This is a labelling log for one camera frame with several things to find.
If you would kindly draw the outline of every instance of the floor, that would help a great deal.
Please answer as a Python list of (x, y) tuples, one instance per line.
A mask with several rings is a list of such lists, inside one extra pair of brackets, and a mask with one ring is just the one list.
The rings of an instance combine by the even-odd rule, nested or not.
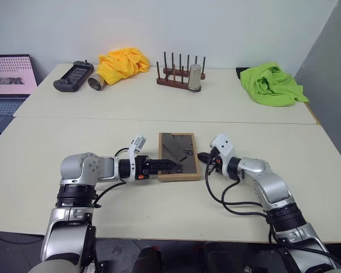
[[(40, 240), (28, 245), (16, 245), (0, 240), (0, 273), (27, 273), (40, 262), (41, 237), (0, 232), (0, 239), (17, 243)], [(203, 245), (203, 242), (194, 241), (97, 239), (96, 249), (99, 260), (106, 261), (104, 273), (131, 272), (140, 250), (146, 246), (155, 246), (161, 252), (163, 273), (201, 273), (205, 272), (202, 263)], [(266, 267), (270, 273), (286, 273), (280, 256), (273, 250), (266, 250), (265, 244), (227, 245), (235, 257), (247, 253), (248, 259), (244, 263), (248, 265)], [(328, 248), (341, 258), (341, 244), (329, 245)]]

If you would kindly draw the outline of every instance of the green cloth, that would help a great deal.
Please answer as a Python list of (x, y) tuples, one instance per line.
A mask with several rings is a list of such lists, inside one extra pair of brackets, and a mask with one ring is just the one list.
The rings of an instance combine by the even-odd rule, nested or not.
[(266, 63), (244, 70), (240, 80), (250, 97), (264, 105), (287, 106), (295, 101), (309, 102), (303, 86), (285, 73), (277, 63)]

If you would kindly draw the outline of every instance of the yellow cloth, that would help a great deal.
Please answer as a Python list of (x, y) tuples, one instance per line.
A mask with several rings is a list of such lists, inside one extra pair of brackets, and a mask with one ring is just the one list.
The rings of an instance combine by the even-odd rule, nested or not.
[(149, 71), (149, 61), (137, 48), (123, 48), (98, 56), (97, 74), (112, 85), (122, 78)]

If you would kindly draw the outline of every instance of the laptop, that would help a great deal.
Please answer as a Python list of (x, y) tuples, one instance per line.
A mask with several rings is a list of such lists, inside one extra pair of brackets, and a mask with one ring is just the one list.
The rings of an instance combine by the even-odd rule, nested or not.
[(36, 87), (28, 54), (0, 55), (0, 133)]

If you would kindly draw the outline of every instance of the white wall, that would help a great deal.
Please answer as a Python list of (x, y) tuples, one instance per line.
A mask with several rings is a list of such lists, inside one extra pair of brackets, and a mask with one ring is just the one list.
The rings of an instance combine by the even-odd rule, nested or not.
[(295, 74), (337, 0), (0, 0), (0, 54), (29, 53), (42, 79), (57, 63), (138, 47), (207, 56), (207, 67), (276, 61)]

